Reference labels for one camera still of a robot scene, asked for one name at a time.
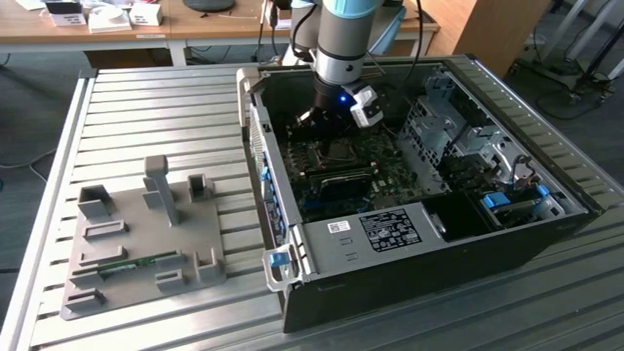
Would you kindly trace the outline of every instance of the green circuit board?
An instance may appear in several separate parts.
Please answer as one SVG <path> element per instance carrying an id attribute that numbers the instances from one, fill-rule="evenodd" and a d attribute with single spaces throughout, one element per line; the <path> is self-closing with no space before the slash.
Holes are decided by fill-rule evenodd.
<path id="1" fill-rule="evenodd" d="M 305 222 L 365 213 L 414 202 L 423 196 L 397 137 L 387 131 L 355 137 L 282 145 L 293 191 Z M 358 197 L 343 194 L 343 185 L 362 181 Z M 323 187 L 334 185 L 337 198 L 323 199 Z"/>

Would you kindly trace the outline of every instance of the metal work table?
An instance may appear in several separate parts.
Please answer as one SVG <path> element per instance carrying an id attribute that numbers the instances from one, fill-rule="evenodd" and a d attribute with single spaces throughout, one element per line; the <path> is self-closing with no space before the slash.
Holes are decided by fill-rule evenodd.
<path id="1" fill-rule="evenodd" d="M 479 83 L 487 72 L 473 69 Z M 610 211 L 523 268 L 373 314 L 282 333 L 238 125 L 241 64 L 102 70 L 78 82 L 2 350 L 622 350 L 623 190 L 535 116 L 515 118 Z M 82 186 L 143 186 L 143 157 L 167 154 L 170 181 L 217 182 L 227 282 L 78 320 L 59 316 Z"/>

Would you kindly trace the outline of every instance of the label sticker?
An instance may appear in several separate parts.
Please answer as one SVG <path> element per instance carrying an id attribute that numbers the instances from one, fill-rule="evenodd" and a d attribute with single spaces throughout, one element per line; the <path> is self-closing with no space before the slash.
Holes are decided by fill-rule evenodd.
<path id="1" fill-rule="evenodd" d="M 137 38 L 138 39 L 155 39 L 155 38 L 165 38 L 165 34 L 138 34 Z"/>
<path id="2" fill-rule="evenodd" d="M 373 249 L 385 252 L 422 242 L 406 210 L 361 217 Z"/>
<path id="3" fill-rule="evenodd" d="M 329 228 L 330 228 L 331 233 L 338 233 L 338 232 L 345 232 L 346 230 L 351 230 L 351 226 L 350 226 L 349 221 L 330 223 Z"/>

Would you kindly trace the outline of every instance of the barcode sticker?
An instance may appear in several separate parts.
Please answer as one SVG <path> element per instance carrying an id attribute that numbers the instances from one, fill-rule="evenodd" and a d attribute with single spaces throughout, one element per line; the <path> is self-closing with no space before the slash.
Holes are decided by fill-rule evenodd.
<path id="1" fill-rule="evenodd" d="M 338 233 L 338 232 L 345 232 L 346 230 L 351 230 L 351 226 L 350 226 L 349 221 L 330 223 L 329 228 L 330 228 L 331 233 Z"/>

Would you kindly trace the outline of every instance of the white box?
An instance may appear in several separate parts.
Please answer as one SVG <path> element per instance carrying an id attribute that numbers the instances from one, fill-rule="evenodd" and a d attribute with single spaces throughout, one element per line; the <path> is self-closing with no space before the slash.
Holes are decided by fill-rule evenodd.
<path id="1" fill-rule="evenodd" d="M 130 20 L 139 26 L 161 26 L 163 9 L 159 4 L 135 3 L 130 10 Z"/>
<path id="2" fill-rule="evenodd" d="M 90 32 L 94 34 L 107 33 L 110 31 L 133 31 L 129 13 L 126 11 L 115 22 L 111 22 L 107 18 L 102 18 L 98 15 L 90 15 Z"/>
<path id="3" fill-rule="evenodd" d="M 50 1 L 46 2 L 50 18 L 55 26 L 81 26 L 87 24 L 81 2 Z"/>
<path id="4" fill-rule="evenodd" d="M 85 26 L 87 24 L 86 16 L 82 13 L 67 13 L 65 15 L 50 14 L 55 26 Z"/>

